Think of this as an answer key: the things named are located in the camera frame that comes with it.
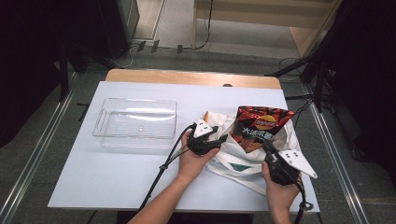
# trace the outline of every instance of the forearm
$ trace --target forearm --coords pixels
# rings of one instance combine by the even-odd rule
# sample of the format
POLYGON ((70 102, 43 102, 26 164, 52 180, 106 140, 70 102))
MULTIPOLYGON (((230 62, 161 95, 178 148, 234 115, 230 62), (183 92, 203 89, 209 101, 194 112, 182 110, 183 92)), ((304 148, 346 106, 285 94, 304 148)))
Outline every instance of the forearm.
POLYGON ((270 208, 270 214, 274 224, 291 224, 289 210, 270 208))
POLYGON ((167 223, 175 208, 189 186, 190 182, 175 178, 155 199, 128 222, 129 224, 167 223))

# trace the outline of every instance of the white tabletop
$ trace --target white tabletop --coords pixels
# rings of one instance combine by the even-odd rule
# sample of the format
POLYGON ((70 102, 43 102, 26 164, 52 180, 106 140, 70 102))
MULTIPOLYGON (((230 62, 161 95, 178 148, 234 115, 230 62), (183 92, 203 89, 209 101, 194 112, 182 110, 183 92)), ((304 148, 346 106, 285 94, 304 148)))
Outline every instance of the white tabletop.
MULTIPOLYGON (((106 98, 173 100, 177 102, 179 134, 206 111, 236 113, 240 105, 287 109, 282 90, 210 87, 176 84, 101 82, 79 130, 48 207, 73 209, 134 210, 143 202, 166 156, 136 153, 133 149, 101 146, 92 135, 106 98)), ((151 194, 154 198, 177 174, 174 161, 151 194)), ((319 212, 318 201, 307 175, 303 175, 306 200, 319 212)), ((301 196, 290 211, 297 212, 301 196)), ((254 213, 268 211, 265 196, 206 168, 187 189, 177 211, 254 213)))

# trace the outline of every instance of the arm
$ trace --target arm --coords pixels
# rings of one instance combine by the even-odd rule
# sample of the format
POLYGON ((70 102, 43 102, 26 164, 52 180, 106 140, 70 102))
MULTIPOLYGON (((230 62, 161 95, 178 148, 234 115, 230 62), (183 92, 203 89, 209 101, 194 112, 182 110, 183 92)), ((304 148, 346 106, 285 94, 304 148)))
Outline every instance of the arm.
MULTIPOLYGON (((184 134, 181 139, 182 146, 186 146, 187 136, 189 134, 190 133, 184 134)), ((187 151, 180 156, 179 169, 176 178, 168 187, 166 187, 166 189, 153 199, 152 202, 136 214, 136 216, 128 222, 129 224, 167 223, 184 191, 201 173, 205 164, 219 152, 219 149, 215 148, 204 156, 198 157, 190 150, 184 150, 187 151)))
POLYGON ((267 202, 271 218, 275 224, 291 223, 290 207, 299 193, 295 185, 281 186, 271 180, 267 162, 262 163, 262 174, 267 185, 267 202))

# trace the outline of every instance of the transparent tray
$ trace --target transparent tray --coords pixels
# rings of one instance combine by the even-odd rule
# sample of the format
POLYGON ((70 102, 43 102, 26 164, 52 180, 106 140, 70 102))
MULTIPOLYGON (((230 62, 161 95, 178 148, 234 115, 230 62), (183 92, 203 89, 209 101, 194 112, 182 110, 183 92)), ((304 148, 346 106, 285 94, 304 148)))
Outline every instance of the transparent tray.
POLYGON ((105 99, 93 135, 103 147, 169 149, 177 119, 175 101, 105 99))

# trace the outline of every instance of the red chip bag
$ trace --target red chip bag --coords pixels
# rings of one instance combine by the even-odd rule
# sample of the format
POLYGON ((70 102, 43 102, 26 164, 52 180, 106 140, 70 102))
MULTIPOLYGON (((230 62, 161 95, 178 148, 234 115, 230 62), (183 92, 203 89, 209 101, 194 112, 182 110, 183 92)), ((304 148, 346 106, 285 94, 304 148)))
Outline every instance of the red chip bag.
POLYGON ((239 106, 231 136, 249 153, 276 135, 294 112, 263 106, 239 106))

